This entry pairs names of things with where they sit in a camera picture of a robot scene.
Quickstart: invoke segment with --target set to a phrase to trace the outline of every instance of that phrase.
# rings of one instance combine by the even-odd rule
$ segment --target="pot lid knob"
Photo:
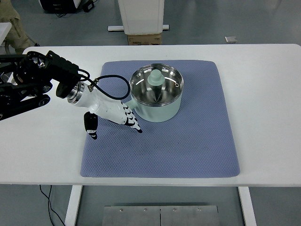
[[[165,78],[158,69],[152,70],[147,78],[147,82],[152,86],[161,86],[165,82]]]

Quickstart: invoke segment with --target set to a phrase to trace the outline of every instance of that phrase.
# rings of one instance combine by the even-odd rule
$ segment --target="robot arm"
[[[96,115],[142,132],[132,110],[121,102],[129,91],[124,97],[110,96],[90,80],[87,72],[54,52],[49,51],[46,56],[38,52],[0,56],[0,63],[3,62],[12,64],[1,67],[0,75],[13,72],[17,85],[0,79],[0,120],[46,105],[50,97],[45,93],[51,90],[50,81],[54,79],[59,82],[57,97],[67,98],[69,103],[89,109],[84,117],[85,127],[93,138],[96,138]],[[85,72],[87,76],[79,74],[79,71]]]

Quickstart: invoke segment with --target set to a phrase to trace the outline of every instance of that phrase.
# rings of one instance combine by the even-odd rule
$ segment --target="black wire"
[[[87,71],[85,71],[85,70],[83,70],[83,69],[79,69],[79,71],[87,74],[87,77],[81,76],[81,77],[84,78],[84,79],[82,79],[82,80],[80,80],[80,81],[87,81],[87,80],[90,78],[89,72],[87,72]]]
[[[90,82],[93,86],[95,86],[100,92],[102,92],[103,94],[105,94],[107,97],[109,97],[109,98],[111,98],[111,99],[114,99],[114,100],[123,100],[123,99],[125,99],[125,98],[130,94],[130,91],[131,91],[130,84],[128,83],[128,81],[127,81],[124,77],[122,77],[122,76],[120,76],[120,75],[110,74],[110,75],[104,75],[104,76],[101,76],[101,77],[98,77],[98,78],[97,78],[98,80],[100,80],[100,79],[105,79],[105,78],[119,78],[119,79],[122,79],[123,81],[126,82],[126,84],[127,84],[127,93],[126,93],[123,97],[114,97],[114,96],[108,94],[107,92],[105,92],[105,91],[104,91],[103,89],[101,89],[94,81],[92,81],[92,80],[90,79],[90,74],[89,74],[87,71],[82,70],[82,69],[79,69],[79,71],[80,71],[80,72],[84,72],[84,73],[87,74],[87,76],[84,76],[84,75],[82,75],[82,74],[79,74],[79,76],[80,76],[81,78],[84,78],[84,79],[81,80],[81,81],[89,81],[89,82]]]
[[[55,211],[52,209],[52,207],[51,207],[51,201],[50,201],[51,189],[52,189],[52,185],[50,186],[49,196],[47,196],[47,195],[42,191],[42,188],[41,188],[41,185],[40,185],[40,191],[41,191],[42,194],[48,199],[48,213],[49,213],[49,217],[50,217],[51,224],[54,226],[54,224],[53,224],[53,222],[52,222],[52,219],[51,219],[51,216],[50,216],[49,206],[50,206],[51,211],[54,212],[54,213],[58,216],[58,218],[60,219],[60,221],[62,222],[62,224],[63,224],[64,226],[66,226],[65,223],[62,221],[61,217],[60,217],[60,216],[57,214],[57,212],[55,212]]]
[[[48,198],[49,198],[49,199],[50,199],[51,190],[52,190],[52,185],[50,186],[50,190],[49,190],[49,195],[48,195]],[[49,215],[49,219],[50,219],[50,222],[51,222],[52,226],[55,226],[54,223],[53,223],[53,221],[52,221],[52,219],[51,219],[49,204],[50,204],[50,202],[49,202],[49,200],[48,200],[47,206],[48,206],[48,215]]]

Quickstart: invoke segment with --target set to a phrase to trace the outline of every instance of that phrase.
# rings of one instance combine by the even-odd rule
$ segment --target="gray floor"
[[[89,13],[63,18],[46,14],[37,0],[12,3],[26,32],[41,46],[127,45],[124,33],[107,32],[108,25],[122,25],[117,0],[99,0]],[[164,24],[170,30],[163,32],[162,44],[225,44],[224,36],[235,35],[240,44],[301,45],[300,12],[300,0],[165,0]],[[42,188],[49,191],[49,186]],[[70,192],[71,186],[53,187],[53,209],[63,219]],[[250,192],[258,226],[301,225],[301,188]],[[164,203],[215,204],[221,225],[243,225],[235,188],[105,186],[84,187],[78,225],[101,225],[105,205]],[[39,186],[0,185],[0,225],[51,225]]]

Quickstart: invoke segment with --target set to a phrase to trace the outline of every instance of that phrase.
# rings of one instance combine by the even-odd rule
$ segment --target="white table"
[[[86,137],[83,114],[87,110],[57,98],[57,82],[53,81],[49,104],[0,122],[0,183],[238,186],[242,203],[246,197],[249,204],[248,186],[301,186],[300,46],[30,47],[26,51],[30,50],[43,54],[52,50],[89,71],[91,77],[98,77],[108,61],[215,62],[241,172],[233,178],[83,178],[79,172]]]
[[[0,23],[0,44],[4,41],[11,28],[11,23]]]

